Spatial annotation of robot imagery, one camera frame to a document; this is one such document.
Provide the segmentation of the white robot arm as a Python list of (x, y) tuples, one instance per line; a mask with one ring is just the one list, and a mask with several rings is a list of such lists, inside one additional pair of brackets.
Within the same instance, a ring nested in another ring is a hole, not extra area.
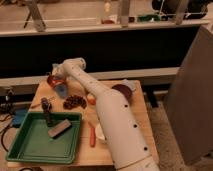
[(53, 73), (76, 79), (96, 97), (96, 112), (117, 171), (160, 171), (129, 102), (118, 90), (109, 88), (84, 71), (83, 58), (54, 64)]

